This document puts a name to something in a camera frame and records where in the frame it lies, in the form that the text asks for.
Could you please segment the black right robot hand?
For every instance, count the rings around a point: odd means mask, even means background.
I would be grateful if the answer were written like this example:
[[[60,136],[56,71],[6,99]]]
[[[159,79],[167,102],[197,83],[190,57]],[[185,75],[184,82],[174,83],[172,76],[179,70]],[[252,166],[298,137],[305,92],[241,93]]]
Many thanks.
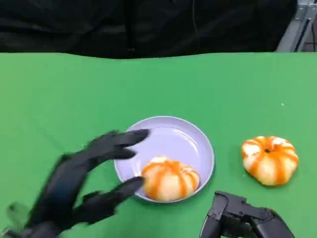
[[[245,197],[216,191],[200,231],[201,238],[294,238],[284,220],[270,208]]]

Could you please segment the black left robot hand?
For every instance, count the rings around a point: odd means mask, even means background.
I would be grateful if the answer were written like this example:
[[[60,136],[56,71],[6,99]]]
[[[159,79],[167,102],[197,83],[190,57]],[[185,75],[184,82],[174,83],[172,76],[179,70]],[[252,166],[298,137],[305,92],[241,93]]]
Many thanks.
[[[92,225],[115,214],[116,207],[133,196],[144,184],[136,176],[107,193],[100,191],[84,195],[75,207],[77,196],[90,171],[112,159],[131,159],[131,146],[145,140],[148,129],[120,133],[111,131],[101,135],[72,154],[63,154],[42,188],[24,227],[25,238],[55,238],[73,226]]]

